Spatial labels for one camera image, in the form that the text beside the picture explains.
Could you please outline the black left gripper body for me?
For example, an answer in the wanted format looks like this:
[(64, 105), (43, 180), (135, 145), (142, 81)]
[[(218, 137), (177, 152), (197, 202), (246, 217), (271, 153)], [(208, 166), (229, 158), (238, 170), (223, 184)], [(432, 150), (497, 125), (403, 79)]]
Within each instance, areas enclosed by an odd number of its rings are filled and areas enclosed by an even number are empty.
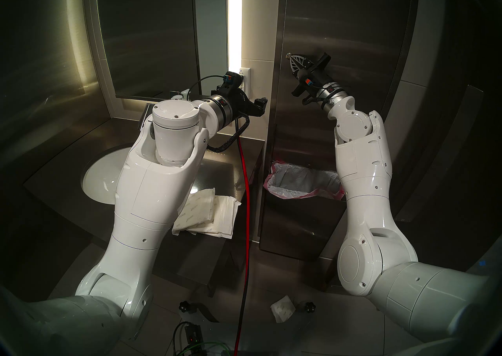
[(223, 99), (230, 117), (258, 116), (258, 106), (252, 103), (239, 87), (224, 86)]

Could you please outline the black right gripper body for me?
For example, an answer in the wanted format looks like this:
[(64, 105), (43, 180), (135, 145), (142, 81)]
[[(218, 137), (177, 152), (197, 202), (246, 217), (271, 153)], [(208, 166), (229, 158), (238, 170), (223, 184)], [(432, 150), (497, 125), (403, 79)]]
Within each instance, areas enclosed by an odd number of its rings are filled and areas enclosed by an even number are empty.
[(315, 94), (317, 100), (341, 98), (341, 86), (325, 70), (313, 70), (313, 78), (315, 86), (318, 87)]

